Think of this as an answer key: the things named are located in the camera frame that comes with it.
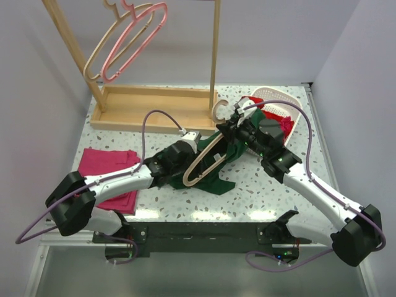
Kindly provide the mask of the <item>green t shirt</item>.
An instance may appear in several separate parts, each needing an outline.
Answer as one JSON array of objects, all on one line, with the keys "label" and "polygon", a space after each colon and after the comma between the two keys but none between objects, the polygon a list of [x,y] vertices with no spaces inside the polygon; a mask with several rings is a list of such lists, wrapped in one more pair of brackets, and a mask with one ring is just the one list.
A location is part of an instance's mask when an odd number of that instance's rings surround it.
[{"label": "green t shirt", "polygon": [[[261,119],[264,119],[261,110],[256,110],[250,118],[253,125],[255,126],[258,125]],[[211,143],[211,141],[213,141],[219,134],[221,133],[217,131],[209,138],[200,140],[197,146],[198,152],[201,153],[201,151],[206,148],[209,143]],[[217,143],[214,148],[212,148],[211,151],[206,154],[203,160],[199,163],[199,166],[197,166],[198,168],[195,168],[195,170],[200,171],[211,166],[215,162],[213,156],[217,153],[219,153],[221,156],[226,154],[225,160],[221,164],[219,164],[213,171],[211,171],[206,177],[201,179],[197,184],[193,185],[192,187],[215,195],[222,195],[234,189],[236,183],[220,179],[219,173],[226,164],[232,163],[239,159],[246,150],[247,149],[242,147],[241,144],[230,145],[224,139],[219,141],[219,143]],[[179,178],[173,179],[169,183],[169,185],[177,190],[187,188],[187,186],[183,184],[183,174]]]}]

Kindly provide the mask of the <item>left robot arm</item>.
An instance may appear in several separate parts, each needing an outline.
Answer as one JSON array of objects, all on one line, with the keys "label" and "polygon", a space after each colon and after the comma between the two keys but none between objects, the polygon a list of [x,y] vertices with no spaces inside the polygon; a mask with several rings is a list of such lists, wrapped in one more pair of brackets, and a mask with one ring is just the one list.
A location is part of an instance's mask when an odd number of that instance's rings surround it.
[{"label": "left robot arm", "polygon": [[197,141],[181,139],[130,168],[86,177],[73,171],[50,194],[45,205],[62,236],[92,230],[121,243],[128,236],[121,215],[97,205],[127,192],[162,187],[185,172],[196,156]]}]

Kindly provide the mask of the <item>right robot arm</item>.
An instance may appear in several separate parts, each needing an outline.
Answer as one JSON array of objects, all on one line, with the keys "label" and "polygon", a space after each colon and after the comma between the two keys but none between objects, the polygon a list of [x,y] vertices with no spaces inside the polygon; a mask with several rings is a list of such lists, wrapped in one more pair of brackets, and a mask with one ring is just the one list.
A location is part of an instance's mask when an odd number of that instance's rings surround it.
[{"label": "right robot arm", "polygon": [[283,143],[278,122],[262,118],[253,123],[252,115],[235,113],[229,120],[217,120],[216,127],[229,144],[242,144],[261,158],[264,171],[279,183],[296,191],[327,217],[334,231],[326,233],[318,224],[307,225],[295,219],[279,224],[276,237],[283,243],[306,238],[330,247],[344,263],[356,267],[370,253],[386,245],[380,211],[363,207],[323,182]]}]

